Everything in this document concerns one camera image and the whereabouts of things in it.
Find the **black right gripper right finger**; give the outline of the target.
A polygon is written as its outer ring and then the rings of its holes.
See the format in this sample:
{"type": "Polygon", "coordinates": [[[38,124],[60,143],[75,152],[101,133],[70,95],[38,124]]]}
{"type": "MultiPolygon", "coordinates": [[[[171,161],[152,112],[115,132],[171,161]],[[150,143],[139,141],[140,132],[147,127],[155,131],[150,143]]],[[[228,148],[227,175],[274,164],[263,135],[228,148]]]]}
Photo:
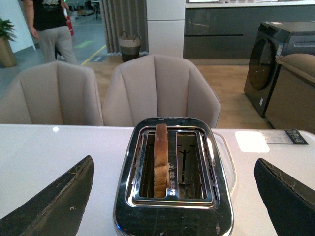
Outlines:
{"type": "Polygon", "coordinates": [[[254,177],[277,235],[315,234],[313,189],[262,158],[255,163],[254,177]]]}

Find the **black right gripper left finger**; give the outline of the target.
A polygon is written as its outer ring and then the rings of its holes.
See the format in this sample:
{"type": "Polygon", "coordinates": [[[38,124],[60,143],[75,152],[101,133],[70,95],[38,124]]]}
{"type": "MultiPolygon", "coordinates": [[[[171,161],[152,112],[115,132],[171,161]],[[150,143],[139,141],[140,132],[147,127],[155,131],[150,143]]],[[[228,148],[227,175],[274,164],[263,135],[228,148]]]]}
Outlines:
{"type": "Polygon", "coordinates": [[[93,184],[94,161],[86,156],[42,191],[0,220],[2,236],[74,236],[93,184]]]}

